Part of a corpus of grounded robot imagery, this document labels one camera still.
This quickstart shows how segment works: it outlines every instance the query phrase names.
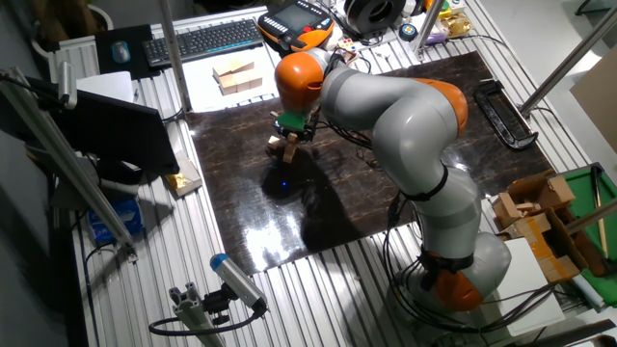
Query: monitor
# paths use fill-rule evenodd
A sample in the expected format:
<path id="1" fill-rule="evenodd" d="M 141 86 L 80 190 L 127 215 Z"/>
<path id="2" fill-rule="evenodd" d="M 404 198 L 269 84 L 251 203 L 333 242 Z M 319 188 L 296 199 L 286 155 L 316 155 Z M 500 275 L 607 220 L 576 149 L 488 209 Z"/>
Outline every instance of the monitor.
<path id="1" fill-rule="evenodd" d="M 28 78 L 42 93 L 57 95 L 56 84 Z M 75 150 L 101 160 L 123 161 L 149 174 L 177 174 L 179 166 L 158 110 L 111 97 L 77 92 L 73 110 L 50 115 Z M 0 130 L 26 142 L 37 138 L 0 93 Z"/>

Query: keyboard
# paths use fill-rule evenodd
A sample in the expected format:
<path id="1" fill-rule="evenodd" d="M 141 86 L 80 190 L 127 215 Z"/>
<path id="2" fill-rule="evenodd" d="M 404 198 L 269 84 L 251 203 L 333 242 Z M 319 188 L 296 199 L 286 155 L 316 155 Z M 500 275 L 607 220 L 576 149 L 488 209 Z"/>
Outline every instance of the keyboard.
<path id="1" fill-rule="evenodd" d="M 263 43 L 263 37 L 252 19 L 199 29 L 175 37 L 182 62 L 229 53 Z M 172 64 L 165 39 L 145 41 L 143 46 L 149 66 L 165 67 Z"/>

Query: robotic arm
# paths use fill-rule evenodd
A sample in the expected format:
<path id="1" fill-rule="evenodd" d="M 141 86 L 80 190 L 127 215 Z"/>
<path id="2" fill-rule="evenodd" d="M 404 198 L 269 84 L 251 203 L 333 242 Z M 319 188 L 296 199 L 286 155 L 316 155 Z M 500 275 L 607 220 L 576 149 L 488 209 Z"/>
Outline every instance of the robotic arm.
<path id="1" fill-rule="evenodd" d="M 334 125 L 372 129 L 376 159 L 414 204 L 422 225 L 423 270 L 409 277 L 411 295 L 446 311 L 482 304 L 503 280 L 511 255 L 497 237 L 478 233 L 482 210 L 475 183 L 440 160 L 465 129 L 463 93 L 440 81 L 358 72 L 316 48 L 283 58 L 275 78 L 280 128 L 300 131 L 318 101 Z"/>

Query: spool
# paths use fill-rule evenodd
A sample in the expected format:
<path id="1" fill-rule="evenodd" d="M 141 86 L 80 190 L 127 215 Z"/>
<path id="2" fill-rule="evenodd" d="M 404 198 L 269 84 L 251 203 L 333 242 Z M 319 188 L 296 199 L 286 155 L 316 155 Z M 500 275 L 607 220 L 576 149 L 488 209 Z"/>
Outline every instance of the spool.
<path id="1" fill-rule="evenodd" d="M 398 36 L 404 41 L 411 42 L 417 36 L 417 29 L 412 24 L 403 24 L 398 29 Z"/>
<path id="2" fill-rule="evenodd" d="M 346 0 L 349 26 L 366 37 L 383 35 L 403 12 L 405 0 Z"/>

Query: computer mouse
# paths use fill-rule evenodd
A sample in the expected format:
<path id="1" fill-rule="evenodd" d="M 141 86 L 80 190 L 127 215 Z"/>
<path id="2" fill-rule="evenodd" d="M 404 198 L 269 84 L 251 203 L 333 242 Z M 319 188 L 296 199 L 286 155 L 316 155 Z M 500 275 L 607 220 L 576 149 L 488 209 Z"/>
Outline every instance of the computer mouse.
<path id="1" fill-rule="evenodd" d="M 125 41 L 116 41 L 112 44 L 112 57 L 114 62 L 124 64 L 131 60 L 131 54 L 128 52 L 128 44 Z"/>

